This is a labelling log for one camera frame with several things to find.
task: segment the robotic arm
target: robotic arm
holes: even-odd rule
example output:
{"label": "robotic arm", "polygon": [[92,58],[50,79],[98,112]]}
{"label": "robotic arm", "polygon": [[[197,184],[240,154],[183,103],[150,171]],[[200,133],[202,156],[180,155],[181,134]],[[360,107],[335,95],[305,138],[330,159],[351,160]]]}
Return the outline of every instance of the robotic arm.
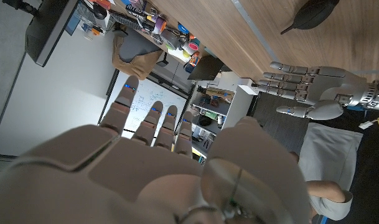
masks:
{"label": "robotic arm", "polygon": [[365,78],[334,67],[307,68],[279,62],[270,66],[287,74],[265,72],[264,77],[272,80],[260,80],[257,90],[311,105],[280,106],[277,112],[327,120],[340,116],[343,106],[379,110],[379,80],[367,83]]}
{"label": "robotic arm", "polygon": [[99,126],[71,129],[0,174],[0,223],[308,223],[297,164],[253,118],[220,132],[202,167],[192,157],[192,115],[162,103],[131,139],[121,137],[138,79],[128,78]]}

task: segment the brown bag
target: brown bag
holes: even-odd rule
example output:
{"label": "brown bag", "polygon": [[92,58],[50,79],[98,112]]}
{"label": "brown bag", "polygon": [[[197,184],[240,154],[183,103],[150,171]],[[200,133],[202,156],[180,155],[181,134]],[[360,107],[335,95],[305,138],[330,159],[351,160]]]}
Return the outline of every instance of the brown bag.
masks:
{"label": "brown bag", "polygon": [[140,80],[144,80],[159,60],[163,50],[158,50],[144,55],[137,55],[132,59],[132,61],[127,63],[121,60],[119,56],[119,50],[123,42],[124,38],[118,37],[117,35],[113,39],[113,66],[127,75],[136,75]]}

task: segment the white cloth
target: white cloth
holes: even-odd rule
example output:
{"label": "white cloth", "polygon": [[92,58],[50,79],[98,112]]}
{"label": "white cloth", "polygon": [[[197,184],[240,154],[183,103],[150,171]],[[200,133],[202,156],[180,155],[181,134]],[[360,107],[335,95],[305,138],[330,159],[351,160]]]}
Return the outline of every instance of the white cloth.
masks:
{"label": "white cloth", "polygon": [[310,203],[319,215],[332,220],[347,216],[352,203],[350,189],[357,150],[363,134],[309,123],[301,147],[299,167],[306,181],[330,180],[344,190],[345,202],[310,196]]}

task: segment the orange object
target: orange object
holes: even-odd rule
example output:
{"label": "orange object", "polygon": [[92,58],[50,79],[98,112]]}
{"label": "orange object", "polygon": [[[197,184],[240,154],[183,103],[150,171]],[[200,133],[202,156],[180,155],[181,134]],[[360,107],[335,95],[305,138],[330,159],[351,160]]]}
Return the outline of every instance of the orange object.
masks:
{"label": "orange object", "polygon": [[100,34],[100,32],[99,31],[97,31],[96,29],[94,29],[94,28],[92,28],[92,33],[95,35],[95,36],[97,36],[97,35],[99,35]]}
{"label": "orange object", "polygon": [[96,2],[103,8],[109,10],[110,9],[110,2],[108,0],[89,0],[90,2]]}

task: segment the whiteboard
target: whiteboard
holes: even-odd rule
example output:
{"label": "whiteboard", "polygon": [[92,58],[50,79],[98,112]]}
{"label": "whiteboard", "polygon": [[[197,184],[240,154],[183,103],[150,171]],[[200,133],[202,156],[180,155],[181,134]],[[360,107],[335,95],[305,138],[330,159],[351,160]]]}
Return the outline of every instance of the whiteboard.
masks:
{"label": "whiteboard", "polygon": [[[127,78],[128,78],[127,74],[123,72],[119,72],[116,83],[111,92],[109,102],[106,105],[104,115],[109,110],[110,105],[115,101],[115,99],[119,95],[119,92],[122,89]],[[159,119],[159,123],[157,124],[156,132],[154,136],[156,137],[157,134],[159,133],[159,129],[162,126],[164,117],[166,115],[166,111],[168,107],[170,107],[171,105],[175,105],[178,109],[177,119],[175,120],[175,127],[177,127],[178,120],[181,116],[182,110],[184,109],[186,99],[179,95],[176,95],[175,93],[165,89],[162,86],[159,86],[158,84],[148,79],[145,79],[145,80],[139,81],[139,86],[135,94],[133,103],[131,104],[130,114],[127,117],[126,125],[124,126],[124,128],[130,131],[137,130],[137,128],[139,127],[141,122],[145,119],[147,113],[151,109],[151,106],[157,100],[163,103],[163,112]],[[129,131],[124,131],[122,134],[122,136],[126,138],[131,138],[132,135],[133,134]]]}

